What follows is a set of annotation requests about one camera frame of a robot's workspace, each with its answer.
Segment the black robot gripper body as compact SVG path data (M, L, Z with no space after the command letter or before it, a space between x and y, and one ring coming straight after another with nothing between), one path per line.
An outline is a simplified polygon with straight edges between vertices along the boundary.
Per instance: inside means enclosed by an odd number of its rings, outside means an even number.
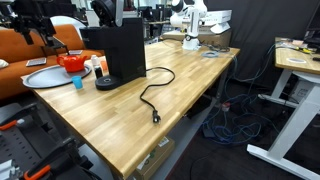
M14 29L20 33L35 29L41 34L55 34L50 20L53 7L53 0L15 0L11 4Z

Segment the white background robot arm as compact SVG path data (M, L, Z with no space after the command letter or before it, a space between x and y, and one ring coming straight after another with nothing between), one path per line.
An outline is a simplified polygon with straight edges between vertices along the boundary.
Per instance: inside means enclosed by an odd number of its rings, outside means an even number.
M16 32L21 33L28 44L33 40L29 35L31 30L40 34L44 43L53 46L55 29L50 18L52 13L52 0L14 0L10 6L14 12L12 23ZM123 25L124 0L93 0L91 6L99 18L102 26L121 27ZM207 7L203 0L194 0L193 5L187 5L184 0L173 0L170 23L174 27L187 26L187 34L184 37L182 48L185 50L198 50L198 29L201 18L207 14Z

